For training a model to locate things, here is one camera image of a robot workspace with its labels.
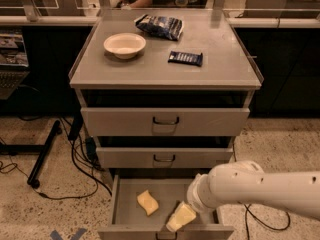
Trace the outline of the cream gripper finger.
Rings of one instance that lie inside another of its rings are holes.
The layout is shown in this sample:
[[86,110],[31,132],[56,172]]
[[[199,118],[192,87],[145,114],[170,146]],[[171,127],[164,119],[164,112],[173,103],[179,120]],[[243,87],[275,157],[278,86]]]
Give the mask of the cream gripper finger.
[[177,232],[180,228],[192,222],[196,218],[196,212],[189,204],[182,201],[166,223],[170,232]]

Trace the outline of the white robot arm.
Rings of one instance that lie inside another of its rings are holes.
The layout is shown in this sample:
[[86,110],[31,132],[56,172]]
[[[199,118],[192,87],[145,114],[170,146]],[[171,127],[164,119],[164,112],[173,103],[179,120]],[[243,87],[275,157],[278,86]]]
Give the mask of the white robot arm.
[[262,204],[319,220],[320,172],[266,173],[251,160],[218,165],[195,176],[166,228],[176,232],[225,204]]

